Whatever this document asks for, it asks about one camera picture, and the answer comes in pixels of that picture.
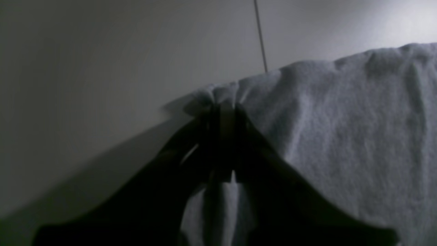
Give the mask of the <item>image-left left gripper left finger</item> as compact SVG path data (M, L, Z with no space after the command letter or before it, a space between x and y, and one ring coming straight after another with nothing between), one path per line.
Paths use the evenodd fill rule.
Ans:
M190 195L207 182L217 112L204 111L103 204L72 221L41 227L34 246L174 246Z

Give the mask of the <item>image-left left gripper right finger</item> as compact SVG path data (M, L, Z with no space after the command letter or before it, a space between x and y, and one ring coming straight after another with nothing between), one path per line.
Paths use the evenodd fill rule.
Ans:
M250 246L398 246L391 228L359 221L328 201L287 164L238 105L236 180L249 193L257 226Z

